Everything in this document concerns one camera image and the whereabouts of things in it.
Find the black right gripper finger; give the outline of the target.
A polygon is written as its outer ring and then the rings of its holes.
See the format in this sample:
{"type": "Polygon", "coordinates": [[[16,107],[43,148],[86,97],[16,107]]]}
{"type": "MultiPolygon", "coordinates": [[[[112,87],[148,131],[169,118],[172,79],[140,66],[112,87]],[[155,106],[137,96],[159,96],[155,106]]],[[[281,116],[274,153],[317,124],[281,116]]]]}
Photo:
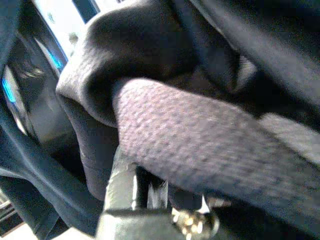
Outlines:
{"type": "Polygon", "coordinates": [[[117,148],[97,240],[183,240],[168,208],[168,183],[117,148]]]}

